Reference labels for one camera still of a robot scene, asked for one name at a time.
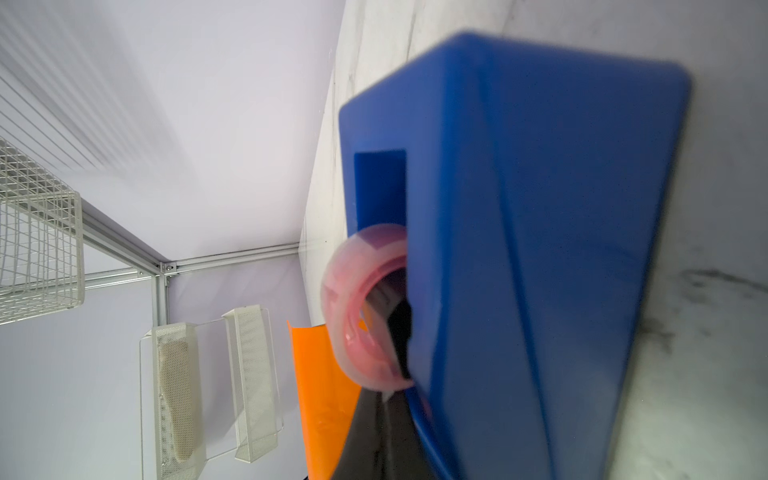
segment white wire basket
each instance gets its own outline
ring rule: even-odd
[[[0,324],[83,303],[80,195],[0,137]]]
[[[139,342],[144,480],[196,480],[215,458],[251,463],[277,448],[271,330],[269,312],[254,305],[155,327]]]

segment white wire rack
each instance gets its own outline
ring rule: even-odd
[[[80,195],[0,137],[0,324],[84,299]]]

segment orange plastic sheet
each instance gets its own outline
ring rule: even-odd
[[[310,480],[328,480],[339,463],[360,387],[336,363],[325,325],[293,328],[293,362]]]

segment white marble wall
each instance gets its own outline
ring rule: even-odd
[[[458,30],[669,58],[694,94],[610,477],[768,478],[768,4],[348,0],[302,232],[313,324],[346,237],[341,105]]]

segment clear acrylic stand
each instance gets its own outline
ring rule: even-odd
[[[269,311],[152,329],[140,341],[144,480],[196,480],[234,452],[254,462],[283,428]]]

